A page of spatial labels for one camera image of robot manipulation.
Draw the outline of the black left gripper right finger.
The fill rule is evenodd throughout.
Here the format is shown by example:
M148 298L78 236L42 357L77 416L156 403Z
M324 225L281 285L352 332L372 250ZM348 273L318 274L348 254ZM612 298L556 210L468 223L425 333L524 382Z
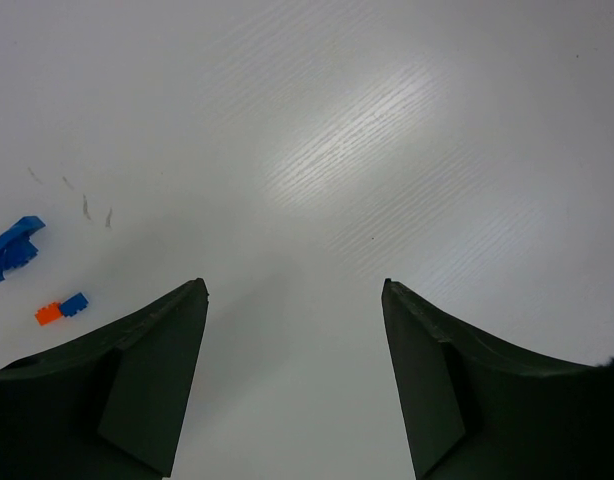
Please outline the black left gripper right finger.
M511 344L386 280L382 309L419 479L614 479L614 359Z

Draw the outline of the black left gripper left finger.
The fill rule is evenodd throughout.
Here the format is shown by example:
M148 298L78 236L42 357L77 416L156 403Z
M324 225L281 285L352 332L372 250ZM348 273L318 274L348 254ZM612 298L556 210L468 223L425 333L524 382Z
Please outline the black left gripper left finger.
M0 369L0 479L165 479L208 310L203 279Z

